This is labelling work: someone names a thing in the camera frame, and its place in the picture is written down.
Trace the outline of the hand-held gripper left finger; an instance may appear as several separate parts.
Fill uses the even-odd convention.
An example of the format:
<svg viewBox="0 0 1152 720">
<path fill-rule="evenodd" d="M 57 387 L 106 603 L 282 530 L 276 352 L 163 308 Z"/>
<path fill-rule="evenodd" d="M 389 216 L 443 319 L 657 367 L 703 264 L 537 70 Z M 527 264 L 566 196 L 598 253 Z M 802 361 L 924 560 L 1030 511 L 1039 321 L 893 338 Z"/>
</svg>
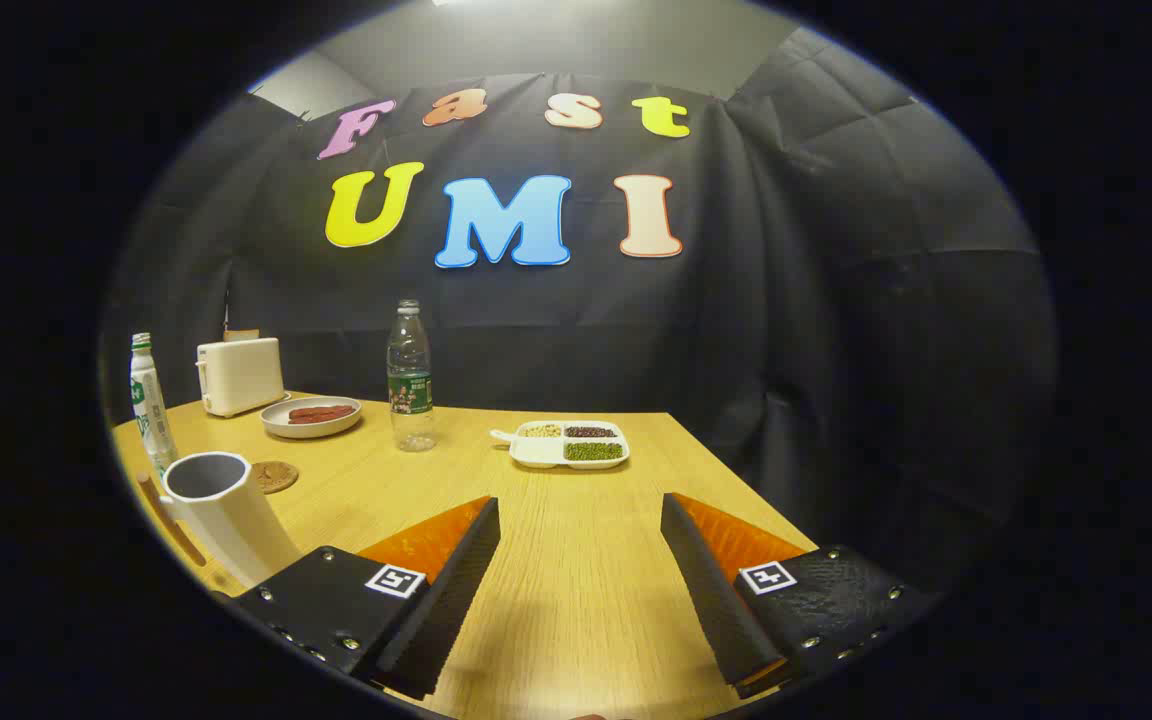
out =
<svg viewBox="0 0 1152 720">
<path fill-rule="evenodd" d="M 420 700 L 435 691 L 499 541 L 498 498 L 476 498 L 365 550 L 316 547 L 234 598 L 234 611 L 316 664 Z"/>
</svg>

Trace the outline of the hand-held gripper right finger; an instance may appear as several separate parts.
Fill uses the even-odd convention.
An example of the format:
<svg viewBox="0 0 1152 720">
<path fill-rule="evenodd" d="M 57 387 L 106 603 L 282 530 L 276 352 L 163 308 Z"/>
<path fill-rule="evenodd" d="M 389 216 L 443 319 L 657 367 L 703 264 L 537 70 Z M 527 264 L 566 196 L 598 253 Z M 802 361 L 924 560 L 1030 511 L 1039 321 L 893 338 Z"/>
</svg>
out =
<svg viewBox="0 0 1152 720">
<path fill-rule="evenodd" d="M 664 497 L 660 533 L 742 700 L 844 669 L 935 600 L 846 544 L 804 550 L 681 493 Z"/>
</svg>

